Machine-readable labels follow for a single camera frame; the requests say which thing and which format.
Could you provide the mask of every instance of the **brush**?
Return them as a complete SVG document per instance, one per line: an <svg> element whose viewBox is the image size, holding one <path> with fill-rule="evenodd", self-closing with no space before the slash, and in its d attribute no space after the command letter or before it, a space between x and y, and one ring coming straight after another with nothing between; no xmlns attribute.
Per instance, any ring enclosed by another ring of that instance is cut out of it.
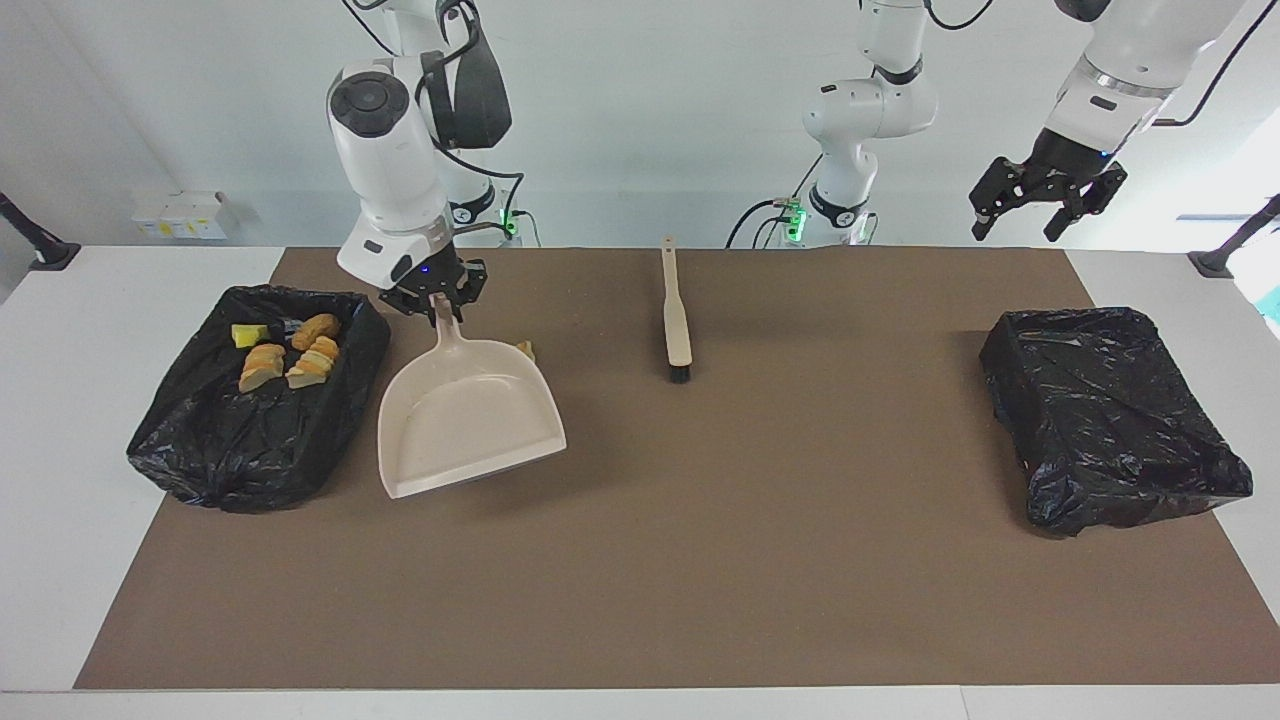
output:
<svg viewBox="0 0 1280 720"><path fill-rule="evenodd" d="M692 377L694 348L689 342L689 318L680 299L680 279L676 275L676 241L662 241L662 277L667 296L662 302L662 322L667 329L667 364L671 382L687 383Z"/></svg>

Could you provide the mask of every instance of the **plastic bag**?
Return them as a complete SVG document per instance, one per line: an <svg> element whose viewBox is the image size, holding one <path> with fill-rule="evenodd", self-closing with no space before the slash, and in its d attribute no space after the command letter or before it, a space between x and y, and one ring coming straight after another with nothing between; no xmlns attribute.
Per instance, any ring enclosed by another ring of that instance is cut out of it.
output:
<svg viewBox="0 0 1280 720"><path fill-rule="evenodd" d="M328 382L289 389L273 379L242 395L248 350L230 325L265 324L287 350L307 318L342 322L340 354ZM133 434L129 464L182 502L232 512L296 505L324 486L360 427L370 388L390 340L387 320L364 295L287 287L233 287L187 342Z"/></svg>
<svg viewBox="0 0 1280 720"><path fill-rule="evenodd" d="M1128 307L1005 314L982 350L1028 477L1027 518L1075 536L1253 495L1149 318Z"/></svg>

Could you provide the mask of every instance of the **brush handle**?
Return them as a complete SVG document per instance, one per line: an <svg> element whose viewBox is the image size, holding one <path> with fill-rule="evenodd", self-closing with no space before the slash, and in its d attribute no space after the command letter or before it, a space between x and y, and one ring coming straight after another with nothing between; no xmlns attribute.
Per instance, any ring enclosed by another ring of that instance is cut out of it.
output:
<svg viewBox="0 0 1280 720"><path fill-rule="evenodd" d="M689 341L689 318L680 299L680 278L676 273L676 241L662 241L662 277L667 297L662 304L662 320L667 331L667 363L675 368L694 364L694 348Z"/></svg>

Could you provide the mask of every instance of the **black pole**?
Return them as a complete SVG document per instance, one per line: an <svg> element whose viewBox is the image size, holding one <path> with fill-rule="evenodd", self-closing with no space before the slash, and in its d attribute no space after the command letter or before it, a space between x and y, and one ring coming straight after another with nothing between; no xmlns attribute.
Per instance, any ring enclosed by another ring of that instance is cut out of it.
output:
<svg viewBox="0 0 1280 720"><path fill-rule="evenodd" d="M31 261L32 270L61 270L79 252L79 245L63 242L56 234L36 224L3 192L0 192L0 217L9 220L9 224L36 249L36 259Z"/></svg>
<svg viewBox="0 0 1280 720"><path fill-rule="evenodd" d="M1240 229L1235 231L1235 234L1222 243L1222 247L1210 250L1208 252L1188 252L1187 256L1192 259L1192 264L1206 278L1230 278L1231 272L1226 269L1226 260L1233 252L1244 247L1244 243L1257 234L1258 231L1271 224L1277 215L1280 215L1280 195L1272 197L1258 214L1244 220Z"/></svg>

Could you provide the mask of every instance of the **yellow sponge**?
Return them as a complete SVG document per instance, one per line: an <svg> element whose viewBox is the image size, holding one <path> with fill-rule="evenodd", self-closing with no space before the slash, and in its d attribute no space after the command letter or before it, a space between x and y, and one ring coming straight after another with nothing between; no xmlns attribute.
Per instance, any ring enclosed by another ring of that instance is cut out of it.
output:
<svg viewBox="0 0 1280 720"><path fill-rule="evenodd" d="M232 325L232 340L236 341L236 347L253 347L269 337L271 334L266 325Z"/></svg>

